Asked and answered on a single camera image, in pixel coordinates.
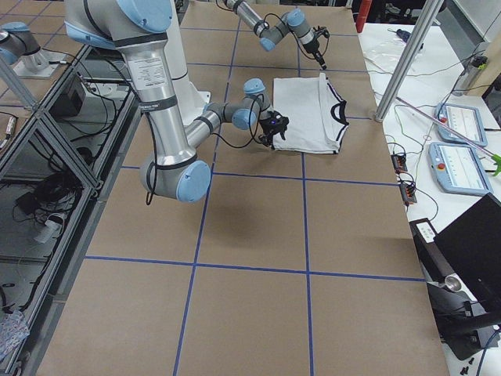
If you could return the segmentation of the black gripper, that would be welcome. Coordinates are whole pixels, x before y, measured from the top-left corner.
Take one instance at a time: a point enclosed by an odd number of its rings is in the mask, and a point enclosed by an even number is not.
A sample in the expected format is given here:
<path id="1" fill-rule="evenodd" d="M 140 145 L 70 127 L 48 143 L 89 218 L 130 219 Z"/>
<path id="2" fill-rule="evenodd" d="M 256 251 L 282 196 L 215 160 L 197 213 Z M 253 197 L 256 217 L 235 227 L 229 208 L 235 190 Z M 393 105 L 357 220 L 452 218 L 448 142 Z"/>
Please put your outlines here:
<path id="1" fill-rule="evenodd" d="M 259 142 L 266 147 L 273 148 L 273 137 L 279 134 L 282 140 L 285 140 L 285 133 L 287 131 L 287 126 L 289 124 L 289 118 L 283 116 L 278 111 L 274 110 L 269 113 L 269 116 L 262 121 L 262 130 L 264 134 L 261 134 L 258 139 Z"/>
<path id="2" fill-rule="evenodd" d="M 322 69 L 326 69 L 326 62 L 319 51 L 319 42 L 317 38 L 313 38 L 310 42 L 305 43 L 305 51 L 308 54 L 315 55 L 316 62 Z"/>

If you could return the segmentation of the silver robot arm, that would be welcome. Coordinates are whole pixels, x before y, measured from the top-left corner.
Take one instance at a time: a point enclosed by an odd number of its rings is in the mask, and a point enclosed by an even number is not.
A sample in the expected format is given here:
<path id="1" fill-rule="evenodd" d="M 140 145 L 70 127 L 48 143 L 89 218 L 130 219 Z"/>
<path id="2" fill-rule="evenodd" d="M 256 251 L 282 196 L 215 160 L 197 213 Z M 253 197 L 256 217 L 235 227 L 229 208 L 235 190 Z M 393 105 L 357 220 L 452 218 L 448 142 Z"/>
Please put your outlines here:
<path id="1" fill-rule="evenodd" d="M 262 81 L 247 81 L 238 103 L 210 103 L 184 126 L 165 54 L 174 9 L 169 1 L 67 1 L 67 35 L 81 44 L 117 50 L 132 79 L 139 107 L 150 125 L 153 152 L 140 168 L 149 195 L 181 202 L 200 200 L 211 170 L 197 147 L 224 123 L 262 128 L 260 142 L 271 146 L 284 136 L 289 120 L 273 109 Z"/>
<path id="2" fill-rule="evenodd" d="M 327 69 L 323 56 L 329 45 L 330 33 L 326 27 L 312 27 L 301 9 L 293 9 L 282 16 L 268 13 L 261 17 L 247 1 L 223 1 L 222 4 L 225 10 L 235 13 L 253 31 L 265 51 L 272 51 L 291 34 L 307 59 L 316 61 L 323 71 Z"/>

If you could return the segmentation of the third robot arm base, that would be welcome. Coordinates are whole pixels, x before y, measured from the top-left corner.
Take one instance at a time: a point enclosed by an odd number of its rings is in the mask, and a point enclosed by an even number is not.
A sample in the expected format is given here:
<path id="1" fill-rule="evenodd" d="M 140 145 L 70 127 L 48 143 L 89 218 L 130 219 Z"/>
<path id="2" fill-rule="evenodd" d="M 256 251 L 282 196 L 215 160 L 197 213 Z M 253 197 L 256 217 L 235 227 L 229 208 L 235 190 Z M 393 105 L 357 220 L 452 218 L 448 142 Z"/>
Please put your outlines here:
<path id="1" fill-rule="evenodd" d="M 1 26 L 1 57 L 21 78 L 50 78 L 56 69 L 56 52 L 44 51 L 23 22 Z"/>

